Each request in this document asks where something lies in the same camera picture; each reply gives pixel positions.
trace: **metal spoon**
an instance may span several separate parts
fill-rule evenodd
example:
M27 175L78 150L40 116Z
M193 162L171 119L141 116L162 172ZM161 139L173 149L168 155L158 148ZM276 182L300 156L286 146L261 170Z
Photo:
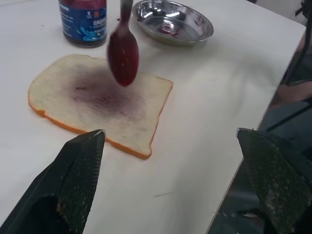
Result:
M115 80L122 86L130 85L137 75L138 46L129 30L129 19L133 0L121 0L121 19L111 34L107 60Z

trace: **table surface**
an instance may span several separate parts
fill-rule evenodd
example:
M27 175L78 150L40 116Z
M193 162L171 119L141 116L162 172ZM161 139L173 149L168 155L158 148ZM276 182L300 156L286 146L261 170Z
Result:
M174 82L142 161L104 147L86 234L204 234L242 160L238 127L257 128L304 26L244 0L182 0L206 15L214 35L193 48L146 37L134 22L139 70ZM108 1L108 31L119 1ZM104 58L62 35L56 0L0 4L0 223L27 187L75 136L27 105L32 80L68 54Z

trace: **jam jar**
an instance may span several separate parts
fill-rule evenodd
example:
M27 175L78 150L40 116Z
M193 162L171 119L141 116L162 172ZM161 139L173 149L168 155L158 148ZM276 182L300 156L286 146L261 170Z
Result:
M63 34L72 44L97 47L106 39L106 0L59 0Z

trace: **stainless steel bowl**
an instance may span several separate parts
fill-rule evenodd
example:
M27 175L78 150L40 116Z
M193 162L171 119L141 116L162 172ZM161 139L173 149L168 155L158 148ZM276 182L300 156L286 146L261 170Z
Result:
M132 13L150 37L173 45L194 45L214 33L211 22L198 11L166 0L143 0Z

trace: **bread slice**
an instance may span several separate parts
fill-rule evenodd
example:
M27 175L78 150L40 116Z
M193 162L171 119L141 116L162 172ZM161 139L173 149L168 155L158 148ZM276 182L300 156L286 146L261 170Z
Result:
M146 159L172 86L169 80L138 74L133 84L121 87L106 60L69 55L39 74L28 102L38 115L67 130L105 129L113 147Z

